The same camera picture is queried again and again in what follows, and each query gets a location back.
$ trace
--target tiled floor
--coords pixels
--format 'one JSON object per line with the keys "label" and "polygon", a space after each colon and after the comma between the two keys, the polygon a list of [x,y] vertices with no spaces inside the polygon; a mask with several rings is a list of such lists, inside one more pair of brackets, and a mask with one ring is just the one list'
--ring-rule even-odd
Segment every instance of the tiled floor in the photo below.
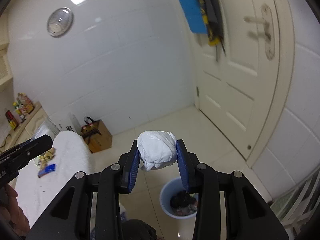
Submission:
{"label": "tiled floor", "polygon": [[[160,119],[146,123],[113,137],[112,148],[94,154],[95,169],[102,171],[116,163],[122,153],[128,152],[132,142],[146,130],[172,132],[177,139],[183,139],[189,152],[196,153],[199,161],[207,163],[217,171],[231,173],[242,171],[266,201],[271,200],[255,173],[234,149],[222,133],[194,106],[187,107]],[[138,173],[135,188],[130,195],[120,195],[120,202],[127,209],[129,219],[141,219],[157,230],[166,240],[192,239],[195,219],[176,220],[166,215],[159,203],[162,186],[179,176],[178,166],[162,170]],[[224,199],[221,205],[224,210]],[[221,212],[221,239],[225,239],[225,214]]]}

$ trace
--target door handle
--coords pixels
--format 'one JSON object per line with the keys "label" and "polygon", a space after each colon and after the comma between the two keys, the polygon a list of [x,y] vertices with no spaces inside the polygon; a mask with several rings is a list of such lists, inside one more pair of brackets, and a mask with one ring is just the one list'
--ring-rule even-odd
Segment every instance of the door handle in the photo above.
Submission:
{"label": "door handle", "polygon": [[262,18],[256,18],[251,16],[245,16],[244,21],[247,23],[263,24],[264,34],[266,36],[265,49],[266,56],[269,60],[272,60],[275,56],[275,38],[274,28],[272,21],[272,12],[268,5],[263,4],[261,6]]}

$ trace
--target door panel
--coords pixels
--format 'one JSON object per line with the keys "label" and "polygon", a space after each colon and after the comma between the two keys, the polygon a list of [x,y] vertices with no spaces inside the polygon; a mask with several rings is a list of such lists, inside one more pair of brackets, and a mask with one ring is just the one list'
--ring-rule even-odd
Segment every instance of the door panel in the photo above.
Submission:
{"label": "door panel", "polygon": [[[221,46],[207,45],[199,35],[198,68],[200,109],[247,158],[256,143],[272,102],[279,63],[279,30],[273,0],[219,0],[226,55]],[[275,30],[275,56],[265,53],[262,24],[249,24],[245,16],[261,18],[267,4]]]}

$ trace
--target door handle plate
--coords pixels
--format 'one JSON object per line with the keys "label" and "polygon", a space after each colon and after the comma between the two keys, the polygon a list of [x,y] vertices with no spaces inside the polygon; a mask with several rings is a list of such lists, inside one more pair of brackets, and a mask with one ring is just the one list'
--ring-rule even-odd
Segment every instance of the door handle plate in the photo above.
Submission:
{"label": "door handle plate", "polygon": [[268,5],[265,3],[261,6],[262,18],[268,23],[264,24],[264,32],[266,34],[265,50],[266,56],[272,60],[275,56],[275,33],[272,20],[272,12]]}

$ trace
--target cardboard box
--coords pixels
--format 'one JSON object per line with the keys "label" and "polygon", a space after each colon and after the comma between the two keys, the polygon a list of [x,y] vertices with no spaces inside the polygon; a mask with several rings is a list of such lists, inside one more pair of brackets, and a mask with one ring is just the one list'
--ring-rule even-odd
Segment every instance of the cardboard box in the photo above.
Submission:
{"label": "cardboard box", "polygon": [[109,149],[112,146],[112,135],[102,120],[85,125],[82,127],[81,133],[92,153]]}

